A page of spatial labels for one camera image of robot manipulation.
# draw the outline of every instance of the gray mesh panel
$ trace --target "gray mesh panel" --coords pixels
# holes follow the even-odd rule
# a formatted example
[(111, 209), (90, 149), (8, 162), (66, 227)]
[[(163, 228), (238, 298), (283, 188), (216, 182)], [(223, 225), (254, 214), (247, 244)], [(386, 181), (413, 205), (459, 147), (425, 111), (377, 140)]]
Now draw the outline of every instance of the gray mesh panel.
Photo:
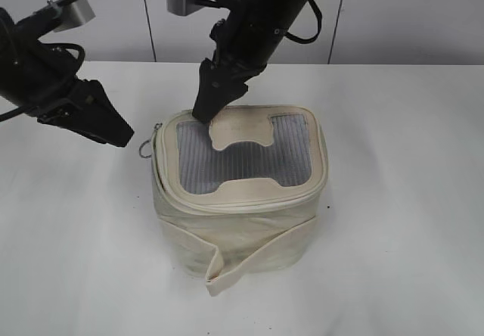
[(223, 151), (212, 147), (208, 126), (177, 125), (180, 183), (191, 194), (209, 194), (232, 179), (271, 178), (284, 187), (311, 176), (309, 133), (302, 114), (272, 117), (274, 144), (239, 142)]

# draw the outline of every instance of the metal ring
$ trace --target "metal ring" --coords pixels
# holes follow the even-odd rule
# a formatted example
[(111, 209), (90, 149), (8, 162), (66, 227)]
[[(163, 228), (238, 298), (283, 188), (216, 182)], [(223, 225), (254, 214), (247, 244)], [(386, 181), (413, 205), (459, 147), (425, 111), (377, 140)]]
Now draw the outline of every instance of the metal ring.
[(144, 158), (145, 160), (148, 159), (148, 158), (151, 158), (151, 156), (152, 156), (152, 154), (150, 154), (149, 156), (143, 155), (143, 148), (146, 147), (146, 145), (149, 145), (150, 142), (151, 142), (150, 139), (148, 139), (147, 141), (144, 141), (143, 144), (141, 144), (139, 146), (139, 149), (138, 149), (139, 157)]

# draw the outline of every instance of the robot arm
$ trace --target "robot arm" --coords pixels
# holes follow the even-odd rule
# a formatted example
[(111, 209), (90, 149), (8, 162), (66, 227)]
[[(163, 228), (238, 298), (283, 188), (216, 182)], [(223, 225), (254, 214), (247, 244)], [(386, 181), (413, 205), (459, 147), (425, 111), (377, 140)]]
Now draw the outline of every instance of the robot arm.
[(322, 15), (312, 0), (167, 0), (168, 10), (186, 16), (203, 7), (227, 8), (226, 20), (213, 27), (210, 38), (216, 42), (212, 59), (200, 65), (200, 87), (193, 115), (208, 123), (227, 104), (243, 96), (246, 81), (266, 67), (284, 37), (298, 43), (315, 40), (299, 39), (288, 30), (306, 3), (318, 18)]
[[(133, 130), (102, 85), (76, 76), (85, 57), (82, 47), (39, 41), (52, 30), (81, 26), (93, 17), (87, 0), (48, 1), (17, 24), (0, 8), (0, 96), (18, 106), (0, 114), (0, 122), (27, 114), (95, 142), (126, 146)], [(77, 57), (70, 51), (77, 51)]]

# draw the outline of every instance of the white table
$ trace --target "white table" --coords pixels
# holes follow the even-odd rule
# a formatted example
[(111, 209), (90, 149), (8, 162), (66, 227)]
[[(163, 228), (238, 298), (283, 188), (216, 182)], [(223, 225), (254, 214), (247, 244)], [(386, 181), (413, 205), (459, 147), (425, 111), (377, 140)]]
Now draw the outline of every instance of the white table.
[(321, 229), (295, 266), (211, 298), (170, 259), (138, 157), (193, 104), (197, 66), (84, 65), (133, 125), (126, 149), (0, 124), (1, 335), (482, 335), (484, 67), (281, 65), (252, 80), (243, 103), (321, 119)]

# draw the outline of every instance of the bag handle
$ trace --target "bag handle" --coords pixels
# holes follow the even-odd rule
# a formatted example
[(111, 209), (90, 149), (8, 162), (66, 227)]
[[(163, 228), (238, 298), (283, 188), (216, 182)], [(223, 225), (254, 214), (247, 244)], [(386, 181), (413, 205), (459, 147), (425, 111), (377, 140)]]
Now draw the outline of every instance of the bag handle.
[(279, 254), (281, 249), (290, 248), (292, 243), (299, 243), (309, 238), (310, 233), (315, 229), (316, 221), (315, 216), (283, 232), (249, 255), (232, 270), (223, 274), (221, 273), (225, 264), (219, 247), (167, 221), (162, 220), (162, 224), (165, 236), (176, 244), (193, 251), (213, 251), (213, 258), (205, 274), (205, 286), (210, 295), (215, 297), (235, 285), (245, 273), (254, 269), (255, 266)]

